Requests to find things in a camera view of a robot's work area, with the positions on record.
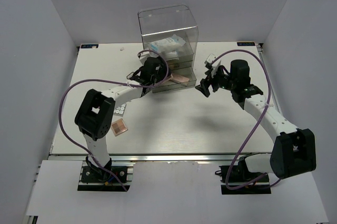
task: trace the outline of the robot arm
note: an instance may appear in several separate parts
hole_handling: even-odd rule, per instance
[[[139,59],[143,66],[129,75],[128,83],[145,87],[117,86],[102,92],[91,89],[75,117],[75,123],[83,133],[87,148],[107,170],[111,170],[112,160],[106,147],[106,134],[111,126],[115,107],[141,98],[150,91],[147,86],[158,83],[166,76],[166,64],[160,57],[151,57],[149,53],[144,53]],[[110,174],[97,167],[91,156],[86,158],[86,163],[101,181],[109,179]]]
[[[234,60],[230,73],[225,74],[226,69],[220,62],[211,64],[214,59],[215,56],[211,55],[206,60],[207,77],[195,88],[206,97],[210,95],[210,86],[213,92],[218,89],[231,91],[233,100],[258,120],[265,108],[266,98],[257,86],[251,84],[248,63]],[[240,158],[238,166],[242,177],[249,177],[248,173],[266,172],[284,179],[316,168],[314,134],[309,129],[299,129],[274,107],[268,107],[261,126],[274,142],[273,151],[271,154],[252,154]]]

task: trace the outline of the small sticker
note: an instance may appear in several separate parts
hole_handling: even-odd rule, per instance
[[[238,46],[255,46],[254,42],[237,42]]]
[[[81,48],[98,48],[98,44],[83,44]]]
[[[123,117],[125,109],[126,109],[126,104],[122,104],[121,106],[118,106],[114,110],[114,115]]]

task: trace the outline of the clear plastic box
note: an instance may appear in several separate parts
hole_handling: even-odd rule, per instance
[[[188,78],[188,82],[167,81],[153,89],[153,93],[195,86],[193,64],[198,42],[198,27],[186,5],[171,5],[145,9],[138,12],[144,49],[152,49],[151,43],[176,35],[186,43],[174,50],[176,59],[167,60],[172,73]]]

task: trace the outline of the black joint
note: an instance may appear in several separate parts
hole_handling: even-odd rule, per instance
[[[230,173],[230,177],[229,177],[229,183],[231,182],[247,182],[250,181],[254,178],[257,178],[258,176],[261,175],[260,172],[250,172],[247,168],[247,164],[246,164],[246,158],[251,156],[250,155],[246,155],[244,157],[240,157],[239,158],[239,162],[237,163],[237,165],[233,166],[232,171]],[[221,175],[223,178],[223,182],[224,182],[224,178],[226,177],[226,174],[228,172],[229,166],[220,166],[221,168]]]
[[[316,169],[315,136],[309,129],[276,137],[270,165],[284,179]]]
[[[212,65],[209,62],[206,62],[205,67],[208,68],[209,70],[212,69]]]
[[[253,95],[263,95],[263,91],[261,91],[257,86],[250,84],[244,89],[232,89],[232,98],[233,100],[239,104],[239,106],[244,109],[244,101],[245,99],[251,98]]]
[[[211,84],[207,79],[201,79],[200,84],[197,85],[195,88],[208,98],[211,95],[209,90],[210,85]]]
[[[95,174],[95,177],[99,181],[105,182],[106,180],[108,180],[110,178],[110,176],[111,176],[110,173],[108,173],[108,172],[102,170],[101,168],[97,167],[96,165],[92,164],[89,161],[88,157],[85,158],[85,162],[90,167],[91,172]],[[109,162],[107,162],[107,164],[103,168],[106,169],[106,170],[111,170],[111,165],[112,165],[112,160],[110,158]]]
[[[205,75],[210,75],[211,73],[212,73],[212,69],[207,70],[207,71],[205,72]]]
[[[231,62],[231,76],[234,79],[243,81],[249,79],[249,66],[245,60],[234,60]]]
[[[95,113],[93,108],[99,108],[98,113]],[[113,98],[107,98],[101,92],[91,89],[85,95],[77,112],[75,124],[82,133],[96,141],[108,133],[114,109]]]
[[[163,80],[167,70],[168,76],[170,76],[171,70],[166,68],[165,61],[161,57],[148,57],[144,66],[135,71],[130,80],[150,86]]]

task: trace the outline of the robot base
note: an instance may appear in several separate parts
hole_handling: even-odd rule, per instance
[[[127,166],[112,166],[111,171],[117,175],[122,183],[127,183]],[[81,174],[81,180],[78,184],[78,191],[124,191],[120,184],[113,179],[109,184],[102,181],[95,175],[95,172],[89,167],[84,166]]]
[[[256,184],[249,185],[243,187],[238,190],[229,190],[225,185],[225,178],[229,169],[229,166],[220,166],[221,171],[216,172],[215,174],[221,177],[221,194],[222,195],[234,195],[234,194],[271,194],[270,188],[265,188],[269,185],[269,177],[265,176],[260,179]],[[246,173],[246,176],[242,176],[242,172],[239,166],[234,166],[232,169],[232,173],[229,178],[229,185],[230,186],[238,186],[243,184],[247,181],[250,181],[254,178],[257,178],[261,175],[261,173]]]

